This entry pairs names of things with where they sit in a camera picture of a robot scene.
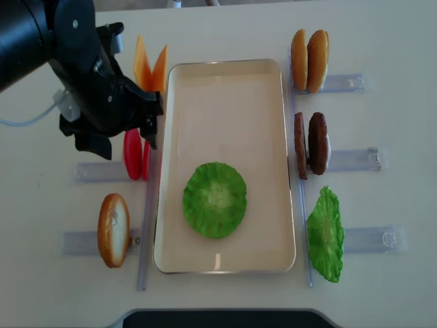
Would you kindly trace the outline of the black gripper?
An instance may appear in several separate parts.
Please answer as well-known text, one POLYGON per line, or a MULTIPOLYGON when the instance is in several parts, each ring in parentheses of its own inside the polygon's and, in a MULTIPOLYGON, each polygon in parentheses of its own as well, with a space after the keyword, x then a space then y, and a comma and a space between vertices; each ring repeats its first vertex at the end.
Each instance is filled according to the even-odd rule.
POLYGON ((123 30, 122 23, 101 27, 56 23, 53 27, 51 68, 81 111, 73 122, 60 115, 59 129, 66 137, 74 136, 78 151, 106 160, 112 159, 110 137, 134 128, 156 150, 158 118, 163 114, 160 92, 142 90, 111 55, 112 36, 123 30))

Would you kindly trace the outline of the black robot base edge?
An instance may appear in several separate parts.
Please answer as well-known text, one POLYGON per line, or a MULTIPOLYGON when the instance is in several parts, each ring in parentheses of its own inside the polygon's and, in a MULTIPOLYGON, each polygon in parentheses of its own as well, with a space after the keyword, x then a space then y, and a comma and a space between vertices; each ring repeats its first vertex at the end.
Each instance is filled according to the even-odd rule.
POLYGON ((337 327, 312 310, 135 310, 112 327, 337 327))

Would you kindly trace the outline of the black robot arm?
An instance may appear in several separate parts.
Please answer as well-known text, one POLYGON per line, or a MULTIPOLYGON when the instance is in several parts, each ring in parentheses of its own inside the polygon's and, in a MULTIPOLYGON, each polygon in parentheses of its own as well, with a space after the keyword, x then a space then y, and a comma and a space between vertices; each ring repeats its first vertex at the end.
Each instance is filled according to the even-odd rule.
POLYGON ((110 138, 134 128, 156 149, 163 100, 123 74, 115 59, 123 30, 96 26, 93 1, 2 1, 1 89, 49 64, 79 107, 77 119, 59 119, 77 150, 110 160, 110 138))

